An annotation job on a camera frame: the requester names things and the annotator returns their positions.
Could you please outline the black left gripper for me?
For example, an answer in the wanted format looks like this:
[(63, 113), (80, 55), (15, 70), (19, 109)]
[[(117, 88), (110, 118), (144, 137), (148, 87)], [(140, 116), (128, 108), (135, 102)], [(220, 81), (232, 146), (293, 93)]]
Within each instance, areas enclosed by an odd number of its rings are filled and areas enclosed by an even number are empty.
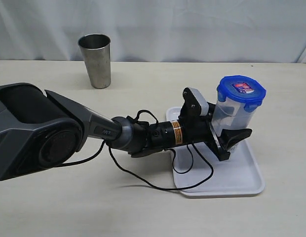
[(219, 161), (228, 160), (230, 158), (230, 152), (227, 150), (230, 150), (240, 141), (249, 138), (252, 134), (252, 129), (222, 129), (220, 144), (211, 125), (212, 116), (216, 105), (207, 102), (209, 105), (209, 111), (206, 116), (190, 116), (188, 114), (187, 103), (185, 102), (187, 88), (188, 87), (183, 90), (184, 104), (179, 115), (179, 122), (184, 131), (184, 139), (189, 143), (203, 142)]

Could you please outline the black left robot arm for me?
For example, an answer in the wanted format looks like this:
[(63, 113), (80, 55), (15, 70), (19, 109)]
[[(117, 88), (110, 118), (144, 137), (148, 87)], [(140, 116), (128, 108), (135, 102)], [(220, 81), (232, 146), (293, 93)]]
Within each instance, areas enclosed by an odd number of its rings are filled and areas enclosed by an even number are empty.
[(216, 135), (211, 125), (215, 105), (200, 101), (188, 87), (183, 97), (177, 120), (151, 124), (137, 117), (106, 118), (29, 83), (0, 85), (0, 181), (67, 166), (89, 137), (133, 158), (203, 142), (224, 161), (234, 145), (251, 135), (249, 128)]

